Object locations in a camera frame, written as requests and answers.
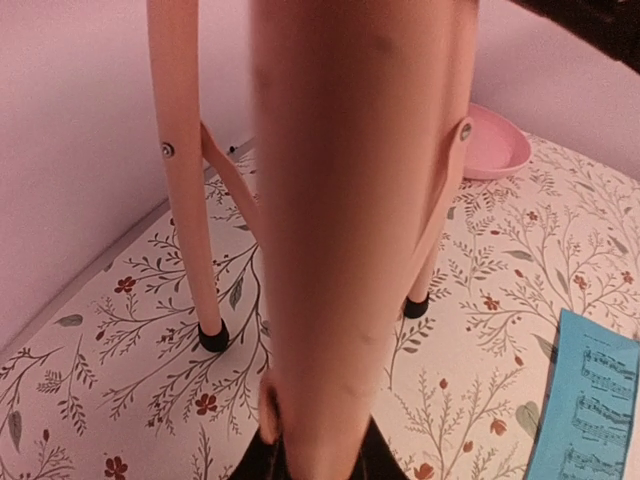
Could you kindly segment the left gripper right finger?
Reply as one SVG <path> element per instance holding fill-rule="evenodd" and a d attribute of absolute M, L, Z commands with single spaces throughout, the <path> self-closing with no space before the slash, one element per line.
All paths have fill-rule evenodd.
<path fill-rule="evenodd" d="M 350 480 L 407 480 L 375 419 L 370 418 Z"/>

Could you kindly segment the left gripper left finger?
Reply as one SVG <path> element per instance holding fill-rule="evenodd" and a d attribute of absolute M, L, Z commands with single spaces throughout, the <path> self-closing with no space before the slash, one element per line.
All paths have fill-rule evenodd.
<path fill-rule="evenodd" d="M 268 444 L 257 429 L 228 480 L 292 480 L 282 438 Z"/>

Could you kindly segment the pink music stand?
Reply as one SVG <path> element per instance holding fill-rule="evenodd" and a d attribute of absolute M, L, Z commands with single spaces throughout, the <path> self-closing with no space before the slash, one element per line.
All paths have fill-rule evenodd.
<path fill-rule="evenodd" d="M 462 179 L 475 1 L 255 1 L 258 189 L 202 123 L 195 1 L 147 5 L 169 199 L 199 339 L 224 351 L 203 167 L 262 251 L 273 360 L 262 439 L 292 479 L 350 479 L 397 317 L 421 312 Z"/>

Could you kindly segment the floral table mat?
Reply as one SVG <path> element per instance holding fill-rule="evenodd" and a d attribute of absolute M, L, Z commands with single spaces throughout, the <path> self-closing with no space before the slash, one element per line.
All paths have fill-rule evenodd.
<path fill-rule="evenodd" d="M 521 479 L 560 314 L 639 335 L 639 184 L 532 137 L 512 177 L 465 182 L 422 318 L 395 317 L 374 417 L 410 479 Z M 170 216 L 1 369 L 5 479 L 226 479 L 256 430 L 270 332 L 258 246 L 206 185 L 221 355 L 198 343 Z"/>

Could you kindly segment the blue sheet music page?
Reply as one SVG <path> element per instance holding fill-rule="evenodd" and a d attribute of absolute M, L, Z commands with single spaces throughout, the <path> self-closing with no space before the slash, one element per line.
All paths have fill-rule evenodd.
<path fill-rule="evenodd" d="M 621 479 L 634 430 L 639 343 L 562 310 L 528 479 Z"/>

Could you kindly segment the pink plate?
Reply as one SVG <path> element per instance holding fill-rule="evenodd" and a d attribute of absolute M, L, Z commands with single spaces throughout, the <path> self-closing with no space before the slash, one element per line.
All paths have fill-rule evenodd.
<path fill-rule="evenodd" d="M 532 148 L 516 125 L 474 103 L 469 105 L 469 116 L 473 129 L 464 160 L 465 179 L 498 180 L 526 166 Z"/>

